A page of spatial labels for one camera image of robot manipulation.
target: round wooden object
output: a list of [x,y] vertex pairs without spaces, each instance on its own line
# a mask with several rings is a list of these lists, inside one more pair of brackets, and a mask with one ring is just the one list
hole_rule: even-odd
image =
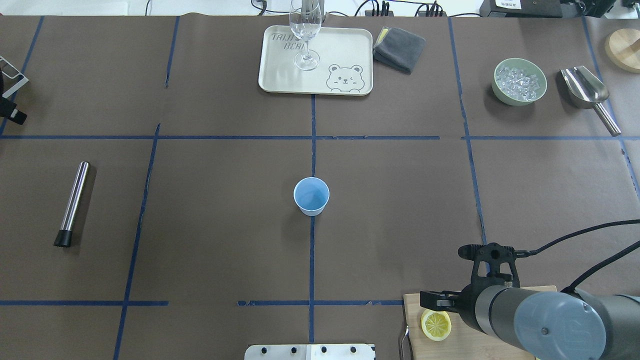
[[640,74],[640,30],[620,29],[611,33],[604,49],[614,64]]

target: green bowl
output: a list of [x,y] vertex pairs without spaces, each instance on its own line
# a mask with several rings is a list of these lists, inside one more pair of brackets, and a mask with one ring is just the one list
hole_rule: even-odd
[[495,82],[495,73],[503,65],[509,68],[522,69],[524,70],[525,74],[527,74],[527,76],[531,76],[534,74],[537,75],[540,88],[536,91],[538,93],[538,96],[533,101],[540,99],[543,95],[545,95],[545,92],[547,92],[547,79],[545,78],[545,74],[542,72],[542,70],[540,70],[539,67],[536,66],[536,64],[525,59],[510,58],[500,61],[500,63],[493,70],[493,81],[491,82],[491,87],[493,88],[493,93],[498,99],[500,99],[500,101],[512,106],[523,106],[533,102],[514,99],[500,90],[498,84]]

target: lemon slice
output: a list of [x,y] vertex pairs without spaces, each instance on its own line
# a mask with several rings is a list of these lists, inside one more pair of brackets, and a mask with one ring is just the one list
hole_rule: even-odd
[[422,332],[433,341],[442,341],[451,333],[451,319],[445,311],[425,310],[420,324]]

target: ice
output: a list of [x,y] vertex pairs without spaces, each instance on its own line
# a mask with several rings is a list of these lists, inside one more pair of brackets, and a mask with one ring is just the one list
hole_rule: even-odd
[[505,94],[519,101],[534,101],[540,89],[537,75],[527,76],[523,69],[505,65],[496,71],[495,82]]

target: metal handle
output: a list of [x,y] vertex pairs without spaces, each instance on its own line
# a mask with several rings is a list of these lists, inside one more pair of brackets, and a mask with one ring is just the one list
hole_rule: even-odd
[[59,247],[71,246],[71,230],[76,220],[76,211],[80,203],[80,196],[84,187],[84,180],[86,179],[86,173],[89,171],[89,163],[83,161],[78,166],[76,173],[76,180],[74,181],[74,187],[71,189],[71,195],[69,195],[69,201],[67,202],[67,210],[65,217],[62,218],[62,224],[60,225],[60,231],[58,231],[58,237],[53,243]]
[[600,120],[602,120],[602,123],[607,128],[607,130],[609,130],[609,133],[611,134],[611,136],[618,136],[622,134],[622,132],[620,131],[620,128],[616,124],[616,121],[613,120],[613,118],[611,117],[607,109],[605,109],[602,102],[595,104],[593,106],[593,109],[596,111],[596,113],[600,117]]
[[403,347],[403,343],[404,343],[404,339],[408,339],[409,338],[409,325],[407,325],[404,328],[404,334],[400,336],[400,339],[398,340],[398,347],[400,349],[400,360],[404,360],[404,347]]

